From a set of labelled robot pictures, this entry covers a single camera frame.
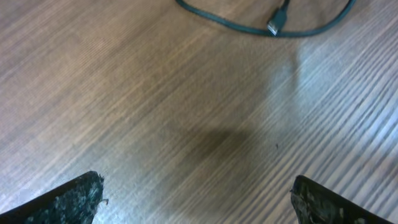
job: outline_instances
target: black cable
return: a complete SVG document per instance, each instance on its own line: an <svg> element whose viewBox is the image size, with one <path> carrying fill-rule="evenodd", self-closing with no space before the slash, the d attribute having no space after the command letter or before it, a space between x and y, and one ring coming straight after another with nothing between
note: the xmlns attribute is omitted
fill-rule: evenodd
<svg viewBox="0 0 398 224"><path fill-rule="evenodd" d="M230 29L240 31L240 32L245 32L248 34L255 34L255 35L263 35L266 37L309 37L313 35L320 34L333 26L335 26L337 23L339 23L346 15L349 13L351 8L354 6L354 3L356 0L348 0L347 5L344 7L344 9L329 23L325 24L324 26L312 29L312 30L306 30L306 31L295 31L295 32L289 32L289 31L280 31L281 28L283 27L285 20L286 20L286 10L287 6L289 5L290 0L285 0L283 5L275 12L273 18L270 20L268 24L268 30L266 29L257 29L253 27L248 27L244 25L237 24L235 22L229 21L227 19L224 19L220 16L214 15L210 12L203 11L201 9L198 9L194 6L191 6L187 4L184 0L175 0L181 7L184 9L195 13L199 16L202 16L206 19L209 19L211 21L217 22L221 25L224 25Z"/></svg>

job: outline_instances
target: wooden surface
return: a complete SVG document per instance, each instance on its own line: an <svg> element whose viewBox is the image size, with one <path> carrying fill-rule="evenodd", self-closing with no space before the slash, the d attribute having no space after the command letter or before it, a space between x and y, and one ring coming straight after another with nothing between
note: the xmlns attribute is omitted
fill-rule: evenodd
<svg viewBox="0 0 398 224"><path fill-rule="evenodd" d="M264 27L279 0L190 0ZM344 0L292 1L287 30ZM398 223L398 1L307 39L173 0L0 2L0 212L88 171L95 223L294 223L304 174Z"/></svg>

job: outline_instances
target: wood laminate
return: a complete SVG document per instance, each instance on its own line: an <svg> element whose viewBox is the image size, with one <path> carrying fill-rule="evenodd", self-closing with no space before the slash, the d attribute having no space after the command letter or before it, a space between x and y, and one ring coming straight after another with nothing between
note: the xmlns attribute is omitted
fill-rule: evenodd
<svg viewBox="0 0 398 224"><path fill-rule="evenodd" d="M265 27L279 0L189 0ZM292 1L286 30L345 5ZM0 212L88 171L95 223L296 223L303 174L398 223L398 2L268 39L173 0L0 2Z"/></svg>

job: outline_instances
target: black object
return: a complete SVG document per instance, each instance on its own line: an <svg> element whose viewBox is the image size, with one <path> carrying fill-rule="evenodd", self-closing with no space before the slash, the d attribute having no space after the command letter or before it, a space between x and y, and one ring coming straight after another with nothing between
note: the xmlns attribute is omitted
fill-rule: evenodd
<svg viewBox="0 0 398 224"><path fill-rule="evenodd" d="M392 224L302 175L291 193L300 224Z"/></svg>
<svg viewBox="0 0 398 224"><path fill-rule="evenodd" d="M346 15L347 13L351 10L351 8L354 6L354 3L356 0L348 0L347 5L344 7L344 9L329 23L325 24L322 27L318 27L312 30L306 30L306 31L297 31L297 32L286 32L286 31L280 31L283 28L284 22L283 20L287 20L287 6L290 3L290 0L285 0L283 5L276 10L276 13L274 14L274 17L268 22L268 29L257 29L253 27L248 27L244 25L237 24L235 22L229 21L227 19L224 19L220 16L214 15L210 12L203 11L201 9L198 9L194 6L189 5L188 3L185 2L185 0L175 0L180 6L182 6L184 9L195 13L199 16L202 16L206 19L209 19L211 21L217 22L219 24L222 24L230 29L240 31L240 32L245 32L248 34L255 34L255 35L263 35L266 37L309 37L312 35L317 35L320 34L333 26L337 25Z"/></svg>
<svg viewBox="0 0 398 224"><path fill-rule="evenodd" d="M103 200L104 179L89 171L30 202L0 215L0 223L81 223L93 221Z"/></svg>

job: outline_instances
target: usb connector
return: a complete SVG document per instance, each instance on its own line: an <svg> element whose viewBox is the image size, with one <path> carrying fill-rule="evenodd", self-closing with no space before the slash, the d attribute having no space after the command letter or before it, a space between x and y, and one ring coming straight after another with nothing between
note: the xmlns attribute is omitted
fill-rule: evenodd
<svg viewBox="0 0 398 224"><path fill-rule="evenodd" d="M287 20L286 10L277 9L271 19L268 21L268 30L273 34L277 35L278 32L283 28Z"/></svg>

